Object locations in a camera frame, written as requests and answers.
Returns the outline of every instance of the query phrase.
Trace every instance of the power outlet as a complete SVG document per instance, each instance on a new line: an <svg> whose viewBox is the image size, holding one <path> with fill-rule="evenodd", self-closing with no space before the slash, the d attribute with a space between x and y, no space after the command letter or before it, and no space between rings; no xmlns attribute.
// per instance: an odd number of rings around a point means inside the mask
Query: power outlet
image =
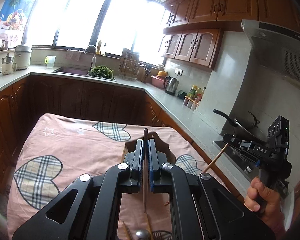
<svg viewBox="0 0 300 240"><path fill-rule="evenodd" d="M179 74L180 76L182 76L182 73L183 73L183 70L182 69L179 69L179 68L176 68L175 74Z"/></svg>

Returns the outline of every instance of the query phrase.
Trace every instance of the metal spoon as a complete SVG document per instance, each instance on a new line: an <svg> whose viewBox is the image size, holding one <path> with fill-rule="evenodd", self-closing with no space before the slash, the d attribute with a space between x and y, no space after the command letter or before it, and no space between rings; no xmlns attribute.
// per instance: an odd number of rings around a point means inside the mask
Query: metal spoon
<svg viewBox="0 0 300 240"><path fill-rule="evenodd" d="M139 240L150 240L150 233L146 229L139 229L136 232L136 235L137 235Z"/></svg>

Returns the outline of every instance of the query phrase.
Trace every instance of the vent grille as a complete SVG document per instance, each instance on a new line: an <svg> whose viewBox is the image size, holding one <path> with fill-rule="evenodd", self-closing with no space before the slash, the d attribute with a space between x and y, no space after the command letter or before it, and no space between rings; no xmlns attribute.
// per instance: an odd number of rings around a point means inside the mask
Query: vent grille
<svg viewBox="0 0 300 240"><path fill-rule="evenodd" d="M284 70L291 77L300 81L300 56L284 49Z"/></svg>

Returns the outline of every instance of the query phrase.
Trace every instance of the dish rack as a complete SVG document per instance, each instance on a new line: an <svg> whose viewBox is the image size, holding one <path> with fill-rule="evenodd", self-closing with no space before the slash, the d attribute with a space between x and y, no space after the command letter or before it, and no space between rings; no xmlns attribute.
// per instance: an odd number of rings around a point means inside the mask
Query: dish rack
<svg viewBox="0 0 300 240"><path fill-rule="evenodd" d="M131 52L129 49L123 49L119 64L119 72L122 77L131 80L137 79L139 70L139 53Z"/></svg>

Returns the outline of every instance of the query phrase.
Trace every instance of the rice cooker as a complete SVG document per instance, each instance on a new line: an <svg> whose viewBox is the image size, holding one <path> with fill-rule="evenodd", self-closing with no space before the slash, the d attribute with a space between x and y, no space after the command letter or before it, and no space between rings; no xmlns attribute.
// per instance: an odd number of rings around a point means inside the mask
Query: rice cooker
<svg viewBox="0 0 300 240"><path fill-rule="evenodd" d="M16 63L16 70L26 69L30 65L32 46L18 45L14 52L14 62Z"/></svg>

